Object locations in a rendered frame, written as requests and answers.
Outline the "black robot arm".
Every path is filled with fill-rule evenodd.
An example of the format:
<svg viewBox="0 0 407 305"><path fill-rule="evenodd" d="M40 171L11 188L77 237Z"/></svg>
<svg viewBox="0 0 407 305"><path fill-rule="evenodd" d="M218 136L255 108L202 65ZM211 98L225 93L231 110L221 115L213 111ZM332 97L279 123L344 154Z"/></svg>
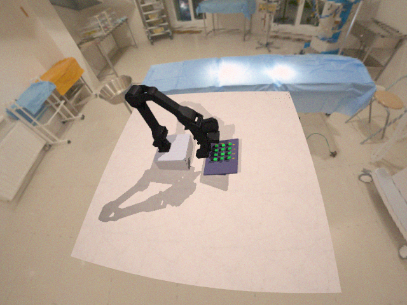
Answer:
<svg viewBox="0 0 407 305"><path fill-rule="evenodd" d="M147 92L147 93L145 93ZM168 129L166 126L159 125L159 122L154 117L151 109L147 105L147 101L152 100L157 105L160 105L166 111L171 112L176 116L178 122L183 124L184 130L190 130L194 137L199 137L203 133L206 144L219 143L219 124L214 118L205 118L187 106L181 106L159 90L157 87L149 87L146 85L133 85L125 95L125 100L131 107L136 108L144 121L149 125L154 138L154 147L159 148L159 153L169 152L171 143L167 140ZM197 118L197 121L195 119Z"/></svg>

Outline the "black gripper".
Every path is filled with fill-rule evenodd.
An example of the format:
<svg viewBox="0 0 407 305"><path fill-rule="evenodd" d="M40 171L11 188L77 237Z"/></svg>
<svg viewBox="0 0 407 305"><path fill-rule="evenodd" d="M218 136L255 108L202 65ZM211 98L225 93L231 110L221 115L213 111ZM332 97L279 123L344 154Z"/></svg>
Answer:
<svg viewBox="0 0 407 305"><path fill-rule="evenodd" d="M200 159L200 158L208 158L209 153L210 153L209 151L212 151L211 143L206 144L206 141L205 141L205 136L206 135L207 135L207 133L203 133L199 137L193 137L194 140L197 140L197 144L200 145L200 148L197 149L197 153L196 153L196 157L198 159Z"/></svg>

